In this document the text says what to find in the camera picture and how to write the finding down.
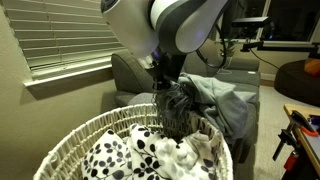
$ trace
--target wicker basket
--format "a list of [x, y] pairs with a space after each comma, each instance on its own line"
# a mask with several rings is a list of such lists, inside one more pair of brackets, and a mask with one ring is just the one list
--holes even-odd
[[93, 144], [108, 129], [114, 130], [121, 138], [127, 137], [129, 126], [133, 123], [140, 123], [153, 130], [165, 132], [168, 137], [182, 137], [200, 129], [210, 139], [217, 138], [216, 179], [233, 179], [232, 159], [228, 146], [221, 133], [207, 119], [195, 113], [189, 113], [188, 122], [168, 124], [170, 122], [157, 121], [156, 117], [156, 108], [152, 104], [141, 104], [114, 109], [89, 120], [73, 130], [48, 153], [34, 175], [34, 179], [82, 179], [80, 164]]

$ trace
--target gray blanket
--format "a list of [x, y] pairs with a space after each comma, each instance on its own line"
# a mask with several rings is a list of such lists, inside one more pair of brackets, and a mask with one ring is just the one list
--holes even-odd
[[178, 83], [195, 88], [199, 110], [223, 133], [227, 143], [243, 137], [248, 118], [246, 102], [255, 98], [255, 93], [235, 92], [233, 84], [186, 73], [180, 75]]

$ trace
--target couch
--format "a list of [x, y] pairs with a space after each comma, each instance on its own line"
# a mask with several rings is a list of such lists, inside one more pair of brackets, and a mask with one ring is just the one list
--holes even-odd
[[[214, 63], [217, 61], [216, 59], [222, 59], [218, 53], [216, 53], [217, 51], [214, 50], [217, 49], [215, 46], [216, 43], [208, 39], [200, 49], [202, 54], [208, 58], [209, 63]], [[245, 162], [251, 146], [256, 142], [259, 115], [260, 73], [258, 72], [258, 60], [232, 58], [231, 63], [229, 63], [229, 59], [225, 65], [228, 68], [219, 71], [218, 68], [206, 66], [198, 58], [196, 53], [191, 53], [186, 57], [182, 71], [204, 77], [215, 77], [220, 81], [236, 85], [236, 91], [253, 92], [257, 94], [253, 101], [247, 103], [249, 115], [244, 137], [238, 139], [236, 143], [230, 147], [233, 162], [234, 165], [236, 165], [238, 162]], [[132, 100], [139, 96], [139, 94], [142, 94], [142, 97], [146, 99], [150, 99], [150, 97], [145, 96], [145, 94], [153, 92], [153, 80], [127, 50], [114, 53], [111, 62], [117, 88], [114, 97], [117, 106], [123, 107], [144, 102], [144, 100], [142, 100], [132, 103]]]

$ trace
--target table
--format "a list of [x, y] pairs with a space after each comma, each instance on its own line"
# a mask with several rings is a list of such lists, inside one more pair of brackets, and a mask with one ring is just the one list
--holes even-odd
[[[320, 115], [320, 108], [310, 108], [293, 104], [285, 104], [284, 110], [288, 116], [292, 114], [292, 110], [299, 111], [305, 118], [307, 118], [309, 114]], [[318, 137], [306, 135], [297, 127], [295, 127], [293, 131], [297, 142], [301, 144], [302, 148], [304, 149], [303, 152], [306, 153], [314, 170], [320, 177], [320, 139], [318, 139]]]

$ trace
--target laundry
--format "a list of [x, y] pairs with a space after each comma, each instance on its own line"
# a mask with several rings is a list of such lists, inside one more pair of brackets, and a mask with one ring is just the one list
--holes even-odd
[[197, 131], [176, 142], [139, 124], [124, 139], [108, 130], [84, 157], [83, 179], [215, 179], [213, 139]]

